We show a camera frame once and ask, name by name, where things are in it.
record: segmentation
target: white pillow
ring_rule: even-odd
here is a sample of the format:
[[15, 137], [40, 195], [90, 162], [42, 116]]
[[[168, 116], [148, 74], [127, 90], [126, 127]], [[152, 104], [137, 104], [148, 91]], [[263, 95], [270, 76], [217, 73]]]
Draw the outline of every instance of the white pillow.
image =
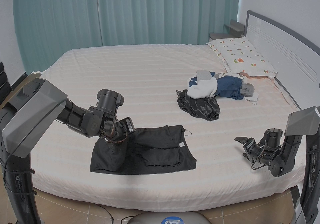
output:
[[228, 73], [275, 77], [277, 71], [247, 40], [247, 38], [218, 39], [207, 43], [222, 60]]

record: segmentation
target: blue circular logo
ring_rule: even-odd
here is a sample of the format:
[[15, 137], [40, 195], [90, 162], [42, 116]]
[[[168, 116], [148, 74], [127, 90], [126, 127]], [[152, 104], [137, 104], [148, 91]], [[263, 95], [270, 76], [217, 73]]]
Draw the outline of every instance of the blue circular logo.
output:
[[184, 224], [183, 220], [179, 217], [171, 216], [165, 218], [161, 224]]

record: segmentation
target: tile floor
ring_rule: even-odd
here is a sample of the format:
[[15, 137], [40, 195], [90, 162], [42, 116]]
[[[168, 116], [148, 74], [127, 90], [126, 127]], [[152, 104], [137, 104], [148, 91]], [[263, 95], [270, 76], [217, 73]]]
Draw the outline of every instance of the tile floor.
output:
[[[6, 101], [24, 84], [39, 74], [28, 76], [11, 93]], [[16, 218], [4, 185], [0, 182], [0, 224], [15, 223]], [[111, 224], [108, 213], [101, 207], [89, 203], [60, 198], [37, 190], [35, 196], [38, 212], [46, 224]], [[140, 210], [118, 209], [104, 206], [114, 217], [114, 224], [126, 216], [142, 213]], [[290, 189], [282, 194], [241, 202], [214, 209], [201, 210], [199, 213], [206, 216], [212, 224], [289, 224], [294, 212], [294, 205]]]

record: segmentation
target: teal curtain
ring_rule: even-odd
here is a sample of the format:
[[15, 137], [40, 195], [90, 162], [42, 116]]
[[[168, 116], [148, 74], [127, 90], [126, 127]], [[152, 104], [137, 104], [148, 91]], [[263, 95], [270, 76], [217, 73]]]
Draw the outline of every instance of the teal curtain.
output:
[[102, 43], [205, 44], [226, 32], [239, 0], [98, 0]]
[[98, 0], [13, 0], [27, 74], [50, 67], [68, 50], [102, 46]]
[[238, 0], [13, 0], [28, 74], [74, 48], [204, 44], [237, 12]]

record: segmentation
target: bed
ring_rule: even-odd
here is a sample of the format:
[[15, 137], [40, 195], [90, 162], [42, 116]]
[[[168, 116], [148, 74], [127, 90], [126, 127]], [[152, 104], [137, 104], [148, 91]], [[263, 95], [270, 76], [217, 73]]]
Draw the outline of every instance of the bed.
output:
[[[288, 31], [257, 15], [248, 12], [246, 36], [274, 65], [276, 50], [266, 42], [267, 35], [272, 37], [272, 27], [282, 31], [277, 41], [283, 39], [286, 49], [296, 38], [287, 40], [287, 35], [292, 36]], [[287, 62], [285, 72], [290, 70], [290, 64]], [[187, 130], [186, 143], [197, 159], [197, 166], [195, 170], [153, 175], [91, 173], [91, 154], [97, 138], [83, 137], [54, 122], [31, 152], [33, 185], [65, 198], [148, 211], [204, 210], [282, 193], [303, 180], [305, 138], [294, 169], [279, 178], [273, 177], [267, 168], [251, 170], [242, 156], [242, 145], [234, 141], [237, 136], [259, 140], [268, 128], [285, 130], [288, 114], [319, 103], [293, 96], [297, 92], [283, 74], [281, 63], [276, 63], [275, 68], [280, 79], [249, 78], [248, 82], [259, 93], [257, 105], [246, 100], [217, 98], [220, 118], [208, 122], [183, 112], [176, 95], [176, 90], [186, 89], [187, 80], [196, 70], [225, 71], [208, 45], [131, 45], [68, 51], [42, 78], [84, 108], [95, 105], [96, 94], [102, 88], [121, 93], [125, 101], [118, 110], [118, 118], [130, 116], [136, 128], [183, 125]]]

